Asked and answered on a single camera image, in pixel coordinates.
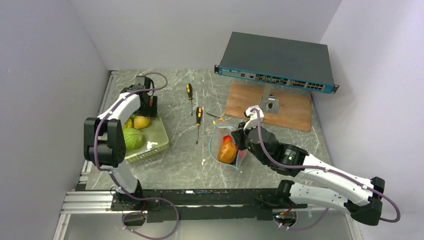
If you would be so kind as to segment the red apple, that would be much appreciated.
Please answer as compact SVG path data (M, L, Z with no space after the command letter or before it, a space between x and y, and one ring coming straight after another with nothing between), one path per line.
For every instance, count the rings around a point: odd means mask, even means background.
M225 135L222 139L224 144L233 142L232 137L230 135Z

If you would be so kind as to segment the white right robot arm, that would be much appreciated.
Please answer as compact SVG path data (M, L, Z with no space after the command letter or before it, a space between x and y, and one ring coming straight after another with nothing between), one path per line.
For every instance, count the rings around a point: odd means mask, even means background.
M238 150L249 151L261 164L280 175L298 177L322 187L307 187L283 180L275 194L276 203L287 208L291 204L321 205L334 208L365 225L376 226L382 214L385 180L358 177L319 160L306 150L288 143L280 143L275 135L263 127L261 132L239 128L230 134Z

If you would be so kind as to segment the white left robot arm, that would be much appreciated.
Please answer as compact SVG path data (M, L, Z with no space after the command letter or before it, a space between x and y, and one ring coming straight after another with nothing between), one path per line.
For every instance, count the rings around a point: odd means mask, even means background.
M123 124L131 118L155 118L158 98L150 74L138 75L135 83L125 87L112 106L98 117L88 117L83 126L83 155L101 172L112 179L117 193L124 196L124 204L131 210L144 203L141 183L125 162L126 144Z

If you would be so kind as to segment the orange mango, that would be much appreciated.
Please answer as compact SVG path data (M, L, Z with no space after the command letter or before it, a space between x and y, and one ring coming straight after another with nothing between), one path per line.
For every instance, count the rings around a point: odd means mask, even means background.
M231 164L237 155L237 147L233 142L227 142L220 147L217 159L221 163Z

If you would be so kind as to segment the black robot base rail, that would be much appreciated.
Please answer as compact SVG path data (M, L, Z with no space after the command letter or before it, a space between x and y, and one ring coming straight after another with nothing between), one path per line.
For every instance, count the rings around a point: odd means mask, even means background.
M114 212L142 211L147 223L183 220L256 219L271 221L274 214L305 209L276 188L144 189L145 201L123 193L112 195Z

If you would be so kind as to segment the clear zip top bag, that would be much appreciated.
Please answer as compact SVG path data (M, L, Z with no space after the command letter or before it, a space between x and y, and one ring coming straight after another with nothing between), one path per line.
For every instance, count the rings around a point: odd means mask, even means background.
M236 130L223 118L215 118L214 130L208 144L211 157L225 166L233 167L237 172L241 171L241 165L248 151L241 150L232 132Z

